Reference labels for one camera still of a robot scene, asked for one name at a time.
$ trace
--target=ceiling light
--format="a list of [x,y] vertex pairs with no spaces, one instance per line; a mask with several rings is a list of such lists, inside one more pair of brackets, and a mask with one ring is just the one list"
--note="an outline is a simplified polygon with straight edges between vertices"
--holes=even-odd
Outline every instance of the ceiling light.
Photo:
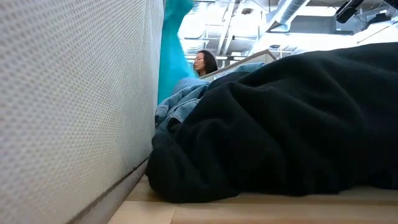
[[234,57],[234,60],[243,60],[245,57]]
[[334,16],[337,9],[330,6],[305,6],[297,11],[298,16]]

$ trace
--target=wooden floor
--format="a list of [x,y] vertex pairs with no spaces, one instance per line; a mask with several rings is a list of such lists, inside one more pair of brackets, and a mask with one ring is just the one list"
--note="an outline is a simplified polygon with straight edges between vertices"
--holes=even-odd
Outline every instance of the wooden floor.
[[362,187],[340,195],[290,198],[242,194],[213,203],[162,202],[144,176],[109,224],[398,223],[398,191]]

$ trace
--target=turquoise cloth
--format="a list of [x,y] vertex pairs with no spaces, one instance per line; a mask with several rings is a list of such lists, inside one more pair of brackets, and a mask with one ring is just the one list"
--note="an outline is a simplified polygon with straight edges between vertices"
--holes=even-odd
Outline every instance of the turquoise cloth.
[[192,1],[166,0],[160,47],[158,104],[173,93],[174,86],[181,79],[196,77],[193,68],[185,60],[184,51],[177,35],[182,19],[192,7]]

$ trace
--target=black hair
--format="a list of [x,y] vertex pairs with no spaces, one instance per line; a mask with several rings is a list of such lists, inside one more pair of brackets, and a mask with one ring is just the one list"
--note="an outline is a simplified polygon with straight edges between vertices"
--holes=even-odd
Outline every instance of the black hair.
[[210,74],[218,70],[216,58],[207,50],[201,50],[198,52],[204,55],[203,60],[205,61],[205,72]]

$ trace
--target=denim jacket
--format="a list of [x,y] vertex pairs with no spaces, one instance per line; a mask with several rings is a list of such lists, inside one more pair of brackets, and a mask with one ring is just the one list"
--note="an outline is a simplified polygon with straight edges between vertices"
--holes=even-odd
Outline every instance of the denim jacket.
[[174,94],[162,101],[155,112],[156,131],[174,133],[205,94],[210,82],[184,78],[174,88]]

